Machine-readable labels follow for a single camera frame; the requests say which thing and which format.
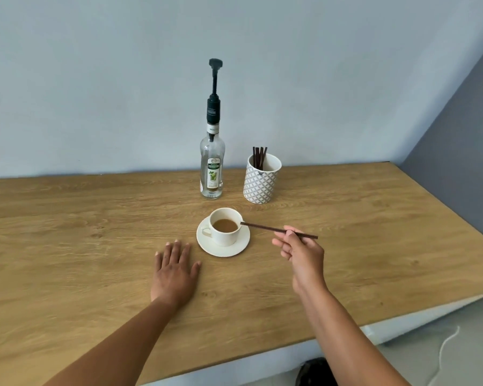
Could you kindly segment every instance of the floor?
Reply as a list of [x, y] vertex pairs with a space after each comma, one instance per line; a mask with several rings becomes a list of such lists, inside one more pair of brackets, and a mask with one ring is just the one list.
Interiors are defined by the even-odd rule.
[[[457, 326], [460, 333], [445, 345], [435, 385], [483, 386], [483, 299], [378, 348], [412, 386], [425, 386], [437, 369], [440, 344]], [[246, 386], [295, 386], [298, 371]]]

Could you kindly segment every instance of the cord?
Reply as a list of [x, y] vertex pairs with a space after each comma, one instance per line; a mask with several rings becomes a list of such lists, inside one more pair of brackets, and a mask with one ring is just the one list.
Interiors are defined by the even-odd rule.
[[456, 332], [454, 332], [451, 336], [447, 337], [442, 345], [440, 345], [440, 350], [438, 351], [438, 369], [436, 370], [435, 374], [431, 377], [430, 381], [428, 382], [427, 386], [433, 386], [435, 384], [435, 380], [442, 371], [442, 351], [444, 350], [444, 345], [451, 340], [453, 337], [456, 337], [460, 333], [460, 326], [456, 327]]

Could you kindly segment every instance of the white saucer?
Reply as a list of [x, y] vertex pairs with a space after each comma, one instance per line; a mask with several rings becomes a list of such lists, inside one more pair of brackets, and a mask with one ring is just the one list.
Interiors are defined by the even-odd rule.
[[217, 257], [231, 257], [237, 255], [242, 250], [244, 250], [249, 244], [250, 240], [250, 230], [247, 226], [242, 226], [239, 233], [238, 239], [231, 246], [218, 246], [211, 237], [202, 234], [202, 229], [207, 227], [206, 217], [200, 222], [199, 227], [197, 227], [197, 241], [202, 249], [207, 253]]

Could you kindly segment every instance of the bottle label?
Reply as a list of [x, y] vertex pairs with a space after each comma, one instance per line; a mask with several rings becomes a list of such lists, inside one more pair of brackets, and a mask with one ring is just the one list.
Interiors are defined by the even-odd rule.
[[220, 159], [208, 158], [207, 159], [207, 187], [218, 188], [220, 181]]
[[220, 123], [217, 124], [207, 124], [207, 132], [210, 134], [218, 134], [218, 130], [220, 129]]

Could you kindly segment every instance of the brown liquid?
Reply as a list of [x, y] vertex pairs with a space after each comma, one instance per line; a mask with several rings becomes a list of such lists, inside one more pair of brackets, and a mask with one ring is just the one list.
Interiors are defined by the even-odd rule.
[[222, 233], [231, 233], [238, 229], [236, 222], [233, 222], [230, 219], [219, 219], [213, 223], [213, 227]]

